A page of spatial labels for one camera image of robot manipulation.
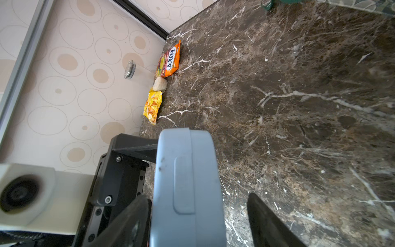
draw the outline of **fox's candy bag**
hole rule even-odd
[[[163,78],[172,75],[177,71],[180,64],[180,46],[181,40],[166,53],[162,54],[156,67],[156,75]]]

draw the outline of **dark brown marble surface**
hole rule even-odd
[[[221,0],[173,31],[157,125],[207,130],[229,246],[257,193],[308,246],[394,246],[395,20],[317,2]],[[152,193],[153,173],[145,191]]]

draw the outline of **chips packet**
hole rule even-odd
[[[148,93],[148,99],[145,102],[143,115],[148,118],[151,124],[156,125],[159,107],[162,104],[162,92],[154,91],[152,88]]]

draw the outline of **beige wall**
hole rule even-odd
[[[171,32],[217,0],[129,0]]]
[[[22,47],[38,0],[0,0],[0,99]]]
[[[113,136],[138,135],[163,45],[109,0],[57,0],[1,161],[94,174]]]

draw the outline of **bolt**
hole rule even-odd
[[[104,202],[105,202],[106,204],[109,204],[112,200],[113,200],[113,198],[112,198],[111,196],[107,196],[107,197],[104,199]]]
[[[92,242],[95,239],[95,234],[91,234],[88,237],[88,242]]]

